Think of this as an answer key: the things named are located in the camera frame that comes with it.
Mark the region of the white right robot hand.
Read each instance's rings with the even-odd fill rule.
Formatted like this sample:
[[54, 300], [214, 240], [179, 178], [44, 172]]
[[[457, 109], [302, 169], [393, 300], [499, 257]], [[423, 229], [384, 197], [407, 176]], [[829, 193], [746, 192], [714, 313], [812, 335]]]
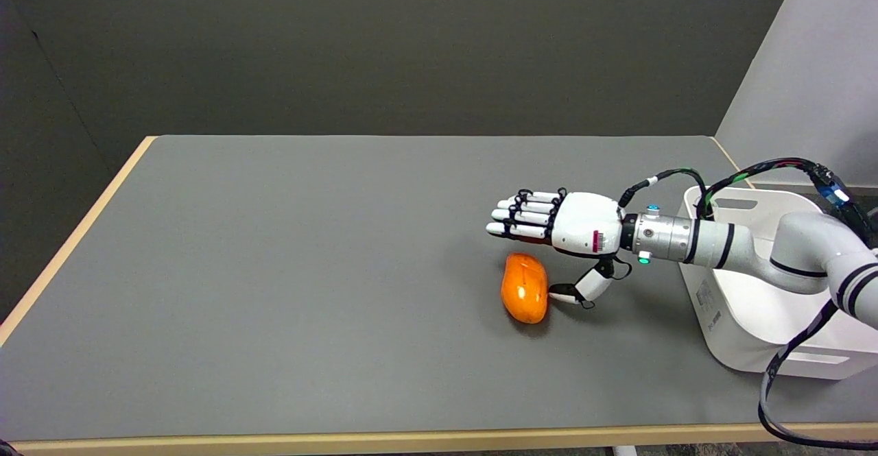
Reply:
[[617, 201], [586, 191], [518, 190], [497, 203], [486, 232], [496, 237], [551, 246], [565, 255], [593, 259], [575, 283], [549, 287], [556, 302], [592, 307], [615, 275], [624, 210]]

